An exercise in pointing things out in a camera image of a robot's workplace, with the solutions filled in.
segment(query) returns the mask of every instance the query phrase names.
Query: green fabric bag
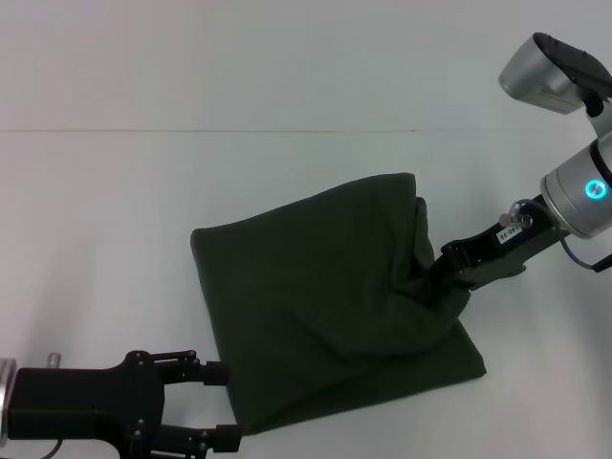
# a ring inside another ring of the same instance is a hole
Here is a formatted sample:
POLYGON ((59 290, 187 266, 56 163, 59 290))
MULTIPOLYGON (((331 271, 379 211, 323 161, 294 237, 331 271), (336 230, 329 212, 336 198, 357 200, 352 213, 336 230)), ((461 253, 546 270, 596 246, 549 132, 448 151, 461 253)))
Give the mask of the green fabric bag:
POLYGON ((486 373, 432 291, 426 204, 411 174, 357 180, 218 228, 191 248, 236 421, 257 433, 486 373))

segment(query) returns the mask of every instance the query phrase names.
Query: black cable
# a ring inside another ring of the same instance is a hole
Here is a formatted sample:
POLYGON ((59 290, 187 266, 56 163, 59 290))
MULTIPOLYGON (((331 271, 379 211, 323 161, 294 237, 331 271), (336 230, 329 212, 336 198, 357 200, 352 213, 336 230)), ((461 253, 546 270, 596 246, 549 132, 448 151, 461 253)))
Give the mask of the black cable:
POLYGON ((574 255, 574 253, 570 249, 570 246, 567 245, 567 241, 563 237, 563 232, 561 231, 561 225, 559 224, 557 218, 555 218, 555 215, 553 215, 553 212, 551 212, 546 206, 542 205, 541 203, 539 203, 537 201, 534 201, 533 199, 521 199, 521 200, 516 201, 516 202, 518 204, 520 204, 521 206, 529 204, 531 206, 534 206, 535 208, 538 208, 542 212, 544 212, 544 214, 548 217, 548 219, 551 221, 551 223, 553 224, 553 226, 557 230, 558 240, 560 241, 561 246, 563 246, 563 249, 568 254, 568 256, 572 260, 574 260, 574 262, 577 265, 582 266, 584 269, 586 269, 586 270, 593 270, 593 265, 589 265, 588 263, 584 263, 582 260, 580 260, 577 256, 574 255))
POLYGON ((42 456, 40 459, 51 459, 52 457, 55 456, 55 454, 59 451, 59 448, 61 447, 61 443, 63 442, 63 440, 57 440, 57 443, 55 444, 54 448, 49 451, 46 455, 42 456))

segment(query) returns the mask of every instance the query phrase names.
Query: white table surface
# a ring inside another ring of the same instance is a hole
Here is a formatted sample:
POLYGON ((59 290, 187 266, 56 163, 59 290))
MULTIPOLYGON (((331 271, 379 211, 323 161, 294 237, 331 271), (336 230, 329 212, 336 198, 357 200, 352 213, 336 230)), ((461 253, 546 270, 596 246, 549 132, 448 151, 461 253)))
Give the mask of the white table surface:
MULTIPOLYGON (((610 12, 595 0, 0 3, 1 354, 43 366, 57 351, 67 368, 139 348, 214 360, 191 231, 361 177, 413 172, 436 251, 487 228, 594 139, 582 114, 508 98, 499 71, 536 31, 612 68, 610 12)), ((596 260, 612 234, 570 244, 596 260)), ((552 247, 462 315, 484 378, 248 437, 223 457, 612 457, 610 275, 552 247)), ((223 388, 184 384, 166 390, 164 421, 233 416, 223 388)), ((58 454, 116 456, 85 441, 58 454)))

